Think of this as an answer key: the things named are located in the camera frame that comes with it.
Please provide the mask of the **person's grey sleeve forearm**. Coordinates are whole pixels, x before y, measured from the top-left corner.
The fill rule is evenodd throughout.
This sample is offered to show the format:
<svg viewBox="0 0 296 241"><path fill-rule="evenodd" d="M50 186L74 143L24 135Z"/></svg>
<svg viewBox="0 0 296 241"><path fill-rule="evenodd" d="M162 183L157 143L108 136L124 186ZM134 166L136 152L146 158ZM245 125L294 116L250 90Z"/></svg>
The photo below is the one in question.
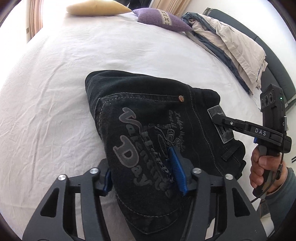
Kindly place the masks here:
<svg viewBox="0 0 296 241"><path fill-rule="evenodd" d="M280 227L295 201L295 186L295 173L292 168L287 168L284 183L265 198L275 230Z"/></svg>

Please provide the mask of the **person's right hand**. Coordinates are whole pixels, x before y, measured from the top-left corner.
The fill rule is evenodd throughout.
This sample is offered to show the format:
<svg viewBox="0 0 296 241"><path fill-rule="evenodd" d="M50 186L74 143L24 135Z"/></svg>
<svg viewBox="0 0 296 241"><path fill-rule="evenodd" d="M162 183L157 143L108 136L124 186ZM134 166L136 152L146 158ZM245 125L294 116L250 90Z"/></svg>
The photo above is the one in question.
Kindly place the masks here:
<svg viewBox="0 0 296 241"><path fill-rule="evenodd" d="M256 147L251 155L251 168L250 168L250 184L253 188L260 186L263 184L264 171L276 172L278 166L281 163L282 153L277 156L261 156L259 152L259 148ZM275 180L273 185L267 190L267 194L276 192L285 182L287 178L287 165L285 161L282 162L282 172L281 176L278 180Z"/></svg>

